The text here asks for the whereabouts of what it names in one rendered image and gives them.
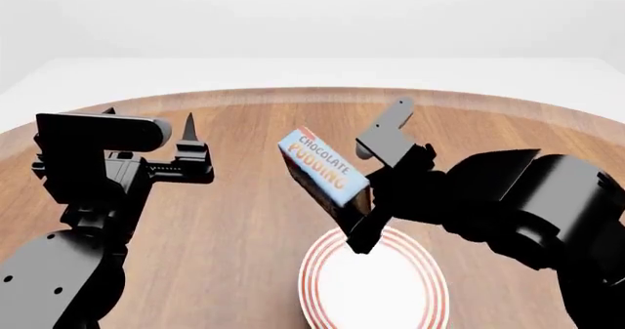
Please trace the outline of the blue chocolate pudding box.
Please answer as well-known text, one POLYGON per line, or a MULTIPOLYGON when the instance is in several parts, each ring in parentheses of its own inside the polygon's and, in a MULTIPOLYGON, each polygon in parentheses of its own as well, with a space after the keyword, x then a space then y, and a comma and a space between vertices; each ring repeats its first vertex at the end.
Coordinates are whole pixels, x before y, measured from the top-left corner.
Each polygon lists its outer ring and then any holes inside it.
POLYGON ((370 214, 368 179, 306 126, 286 135, 278 148, 294 181, 344 234, 350 234, 370 214))

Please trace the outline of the white plate with red rings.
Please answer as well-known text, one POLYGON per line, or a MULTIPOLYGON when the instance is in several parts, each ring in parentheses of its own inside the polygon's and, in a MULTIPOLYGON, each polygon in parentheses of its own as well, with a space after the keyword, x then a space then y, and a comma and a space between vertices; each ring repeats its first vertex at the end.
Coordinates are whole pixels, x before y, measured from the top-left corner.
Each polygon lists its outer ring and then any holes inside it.
POLYGON ((367 255, 340 228, 310 247, 298 276, 311 329, 447 329, 448 287, 435 259, 416 240, 386 227, 367 255))

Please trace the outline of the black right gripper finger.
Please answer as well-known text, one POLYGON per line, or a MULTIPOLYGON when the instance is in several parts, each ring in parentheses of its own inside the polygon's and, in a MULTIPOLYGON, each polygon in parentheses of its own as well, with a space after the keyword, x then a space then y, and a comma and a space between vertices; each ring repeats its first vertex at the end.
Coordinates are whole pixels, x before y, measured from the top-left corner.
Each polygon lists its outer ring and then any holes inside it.
POLYGON ((382 229, 392 218, 389 214, 348 215, 344 218, 347 243, 356 254, 367 255, 381 238, 382 229))

